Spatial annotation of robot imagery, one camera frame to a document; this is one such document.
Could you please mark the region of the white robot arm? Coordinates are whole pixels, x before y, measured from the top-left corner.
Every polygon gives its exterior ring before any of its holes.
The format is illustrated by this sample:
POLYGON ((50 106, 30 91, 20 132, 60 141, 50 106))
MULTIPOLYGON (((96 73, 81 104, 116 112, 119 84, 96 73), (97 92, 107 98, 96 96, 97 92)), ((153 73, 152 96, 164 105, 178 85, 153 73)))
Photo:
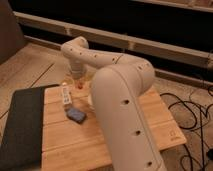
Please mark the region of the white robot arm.
POLYGON ((154 141, 139 97, 153 85, 152 64, 125 53, 93 50, 77 37, 61 45, 76 80, 88 65, 97 72, 91 99, 115 171, 167 171, 154 141))

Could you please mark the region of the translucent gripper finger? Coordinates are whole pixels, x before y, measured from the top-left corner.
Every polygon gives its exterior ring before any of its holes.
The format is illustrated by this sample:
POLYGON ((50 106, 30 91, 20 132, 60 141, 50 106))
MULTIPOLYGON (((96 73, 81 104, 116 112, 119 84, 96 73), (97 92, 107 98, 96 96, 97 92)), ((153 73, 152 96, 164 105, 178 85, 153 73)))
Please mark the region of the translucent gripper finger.
POLYGON ((82 79, 82 88, 90 87, 90 82, 91 82, 91 79, 89 78, 82 79))
POLYGON ((68 84, 72 84, 74 87, 76 87, 75 80, 72 77, 68 77, 67 78, 67 83, 68 84))

